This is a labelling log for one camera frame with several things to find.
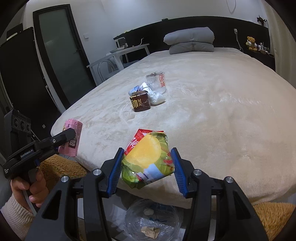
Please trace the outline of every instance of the desk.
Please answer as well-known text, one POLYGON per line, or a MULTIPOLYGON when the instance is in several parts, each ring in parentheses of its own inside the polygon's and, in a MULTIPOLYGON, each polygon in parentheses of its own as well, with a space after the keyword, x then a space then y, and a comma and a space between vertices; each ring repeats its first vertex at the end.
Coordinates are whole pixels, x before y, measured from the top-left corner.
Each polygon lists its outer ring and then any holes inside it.
POLYGON ((105 60, 107 60, 107 59, 110 59, 110 58, 114 57, 114 59, 115 59, 115 63, 116 63, 116 65, 117 65, 118 69, 121 71, 121 70, 124 69, 123 64, 122 64, 122 62, 121 62, 121 60, 120 60, 120 56, 121 56, 121 55, 124 55, 124 54, 130 53, 130 52, 133 52, 133 51, 136 51, 136 50, 139 50, 139 49, 145 49, 147 55, 149 55, 150 52, 149 52, 148 47, 147 47, 148 45, 149 45, 149 44, 143 44, 143 45, 138 45, 138 46, 135 46, 135 47, 130 47, 130 48, 122 49, 122 50, 119 50, 119 51, 114 52, 114 53, 112 53, 112 54, 109 54, 109 55, 107 55, 107 56, 105 56, 105 57, 103 57, 103 58, 100 58, 99 60, 97 60, 97 61, 91 63, 90 65, 88 65, 87 67, 90 68, 91 73, 92 73, 92 75, 93 75, 93 77, 94 77, 94 80, 95 80, 95 82, 96 82, 96 85, 98 86, 98 85, 99 85, 99 82, 98 82, 98 80, 97 80, 97 78, 96 78, 96 74, 95 74, 95 72, 94 72, 94 66, 95 66, 95 65, 97 65, 97 64, 99 64, 99 63, 101 63, 101 62, 103 62, 103 61, 105 61, 105 60))

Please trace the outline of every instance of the sweater sleeve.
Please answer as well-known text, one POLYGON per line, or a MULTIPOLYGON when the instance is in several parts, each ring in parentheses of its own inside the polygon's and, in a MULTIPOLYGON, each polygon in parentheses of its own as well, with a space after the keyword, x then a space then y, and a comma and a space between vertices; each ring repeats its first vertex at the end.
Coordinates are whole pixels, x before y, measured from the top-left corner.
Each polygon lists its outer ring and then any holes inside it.
POLYGON ((1 212, 12 230, 21 240, 24 240, 34 215, 21 206, 13 195, 2 207, 1 212))

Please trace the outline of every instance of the black headboard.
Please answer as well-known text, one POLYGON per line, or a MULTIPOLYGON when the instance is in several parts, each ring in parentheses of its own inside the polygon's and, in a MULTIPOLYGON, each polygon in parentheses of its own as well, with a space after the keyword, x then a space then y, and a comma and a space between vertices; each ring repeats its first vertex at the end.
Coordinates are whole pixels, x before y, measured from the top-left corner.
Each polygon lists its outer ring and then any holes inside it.
MULTIPOLYGON (((214 47, 232 47, 239 49, 234 34, 235 28, 237 29, 238 40, 242 48, 246 48, 245 43, 247 41, 247 36, 254 37, 256 43, 264 42, 264 46, 270 47, 268 28, 245 20, 215 16, 168 19, 133 29, 114 39, 125 37, 128 46, 132 47, 133 45, 139 45, 141 43, 141 38, 144 38, 143 43, 149 43, 149 51, 153 53, 169 49, 170 46, 163 42, 163 38, 166 34, 181 29, 196 27, 209 27, 214 32, 214 47)), ((140 59, 145 56, 145 50, 139 50, 128 54, 130 60, 140 59)))

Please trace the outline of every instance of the clear plastic cup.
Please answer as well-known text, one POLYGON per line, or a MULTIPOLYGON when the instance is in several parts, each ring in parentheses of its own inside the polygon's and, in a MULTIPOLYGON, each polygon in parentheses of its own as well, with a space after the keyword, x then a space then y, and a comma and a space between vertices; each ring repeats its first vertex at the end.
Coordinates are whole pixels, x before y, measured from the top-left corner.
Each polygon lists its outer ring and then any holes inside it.
POLYGON ((166 91, 165 74, 164 72, 154 72, 146 76, 147 84, 149 87, 158 93, 164 93, 166 91))
POLYGON ((126 235, 134 241, 170 241, 177 238, 180 225, 175 207, 141 199, 127 210, 123 228, 126 235), (141 232, 146 226, 160 229, 156 239, 147 237, 141 232))

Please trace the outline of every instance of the human hand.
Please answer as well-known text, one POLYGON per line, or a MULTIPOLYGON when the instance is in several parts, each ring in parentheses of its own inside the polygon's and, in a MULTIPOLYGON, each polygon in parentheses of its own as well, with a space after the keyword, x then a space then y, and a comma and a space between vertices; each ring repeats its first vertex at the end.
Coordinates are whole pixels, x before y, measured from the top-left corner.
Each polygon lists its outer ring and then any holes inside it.
POLYGON ((31 186, 20 177, 13 179, 10 183, 10 186, 15 200, 29 212, 32 211, 24 197, 23 191, 30 189, 32 195, 30 195, 29 199, 32 203, 35 203, 37 207, 41 207, 49 193, 46 187, 44 175, 40 169, 38 169, 36 172, 36 182, 34 182, 31 186))

